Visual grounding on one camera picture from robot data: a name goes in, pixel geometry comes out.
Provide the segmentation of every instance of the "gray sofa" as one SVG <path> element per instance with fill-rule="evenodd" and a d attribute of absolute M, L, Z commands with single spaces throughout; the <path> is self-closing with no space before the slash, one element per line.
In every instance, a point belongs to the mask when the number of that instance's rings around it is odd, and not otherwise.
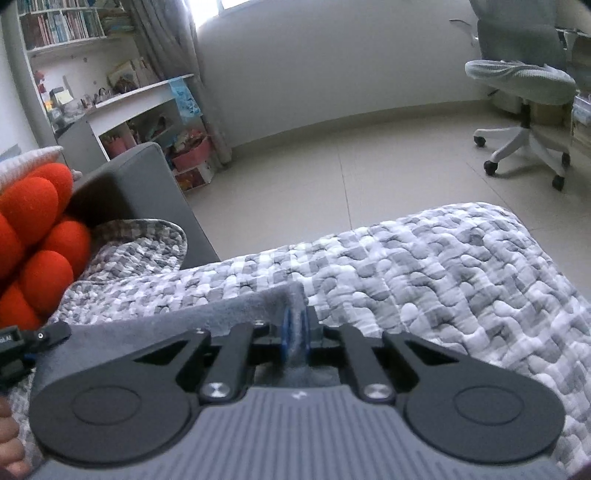
<path fill-rule="evenodd" d="M 182 268 L 219 261 L 160 146 L 152 142 L 128 150 L 75 182 L 68 211 L 89 227 L 115 219 L 168 220 L 187 234 L 189 249 Z"/>

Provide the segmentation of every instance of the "stuffed toy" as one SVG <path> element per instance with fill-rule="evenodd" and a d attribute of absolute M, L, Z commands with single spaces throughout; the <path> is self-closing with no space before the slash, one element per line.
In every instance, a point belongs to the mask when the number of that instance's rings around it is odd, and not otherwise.
<path fill-rule="evenodd" d="M 56 159 L 0 181 L 0 327 L 42 327 L 90 257 L 88 228 L 64 215 L 73 179 Z"/>

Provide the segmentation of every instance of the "chair backrest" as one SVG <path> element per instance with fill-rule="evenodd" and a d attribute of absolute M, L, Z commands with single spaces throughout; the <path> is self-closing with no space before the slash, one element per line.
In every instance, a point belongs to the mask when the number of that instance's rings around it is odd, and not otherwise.
<path fill-rule="evenodd" d="M 563 70 L 566 52 L 554 28 L 555 0 L 470 0 L 485 60 L 522 61 Z"/>
<path fill-rule="evenodd" d="M 480 20 L 556 26 L 556 0 L 470 0 Z"/>

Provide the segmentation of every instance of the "white wall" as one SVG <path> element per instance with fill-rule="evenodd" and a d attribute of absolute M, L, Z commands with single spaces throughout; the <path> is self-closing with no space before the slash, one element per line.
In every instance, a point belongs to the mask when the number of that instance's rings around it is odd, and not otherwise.
<path fill-rule="evenodd" d="M 591 11 L 580 0 L 558 0 L 557 10 L 559 26 L 591 34 Z"/>
<path fill-rule="evenodd" d="M 25 117 L 8 64 L 4 36 L 0 25 L 0 153 L 14 144 L 26 152 L 37 148 L 37 142 Z"/>
<path fill-rule="evenodd" d="M 48 92 L 57 87 L 65 87 L 65 76 L 75 98 L 84 94 L 93 97 L 99 88 L 110 88 L 107 73 L 121 63 L 138 57 L 138 48 L 133 37 L 126 37 L 98 44 L 92 50 L 77 52 L 66 58 L 33 59 L 31 67 L 44 73 L 44 85 Z"/>
<path fill-rule="evenodd" d="M 468 0 L 260 0 L 199 29 L 202 77 L 232 146 L 343 116 L 483 98 L 448 20 Z"/>

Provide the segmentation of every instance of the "black mount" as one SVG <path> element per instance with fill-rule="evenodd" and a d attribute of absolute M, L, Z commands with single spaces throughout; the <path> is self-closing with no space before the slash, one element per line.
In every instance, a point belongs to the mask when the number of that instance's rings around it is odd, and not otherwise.
<path fill-rule="evenodd" d="M 79 465 L 126 464 L 166 450 L 204 406 L 241 398 L 254 367 L 281 362 L 281 329 L 241 323 L 215 338 L 197 329 L 66 377 L 31 403 L 34 434 L 47 453 Z"/>
<path fill-rule="evenodd" d="M 56 322 L 39 330 L 0 330 L 0 388 L 13 386 L 35 367 L 35 355 L 60 344 L 71 335 L 66 322 Z"/>
<path fill-rule="evenodd" d="M 437 450 L 470 463 L 514 463 L 550 453 L 564 407 L 541 383 L 410 333 L 364 338 L 351 324 L 314 324 L 310 365 L 339 368 L 367 403 L 392 404 Z"/>
<path fill-rule="evenodd" d="M 507 465 L 556 444 L 564 408 L 539 382 L 409 333 L 364 338 L 350 324 L 320 325 L 312 307 L 302 317 L 311 367 L 338 368 L 358 399 L 394 408 L 436 450 Z M 242 399 L 257 365 L 285 358 L 285 334 L 285 325 L 264 322 L 224 337 L 184 333 L 45 387 L 31 403 L 31 428 L 46 453 L 71 465 L 147 460 L 182 439 L 204 409 Z"/>

